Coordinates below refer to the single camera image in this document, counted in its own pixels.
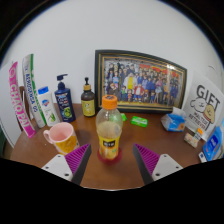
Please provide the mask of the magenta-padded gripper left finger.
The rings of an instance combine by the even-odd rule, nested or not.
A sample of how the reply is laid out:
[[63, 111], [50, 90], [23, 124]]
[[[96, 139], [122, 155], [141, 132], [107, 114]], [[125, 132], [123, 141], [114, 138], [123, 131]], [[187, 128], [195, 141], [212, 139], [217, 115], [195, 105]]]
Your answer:
[[85, 144], [67, 155], [57, 154], [42, 169], [80, 185], [91, 155], [91, 145]]

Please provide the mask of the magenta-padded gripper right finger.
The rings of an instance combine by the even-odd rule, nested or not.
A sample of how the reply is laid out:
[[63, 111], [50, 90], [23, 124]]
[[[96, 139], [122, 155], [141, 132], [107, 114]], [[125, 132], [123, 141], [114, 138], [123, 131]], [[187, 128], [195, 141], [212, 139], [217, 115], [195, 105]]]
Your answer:
[[159, 155], [139, 144], [133, 145], [133, 154], [145, 185], [182, 169], [168, 154]]

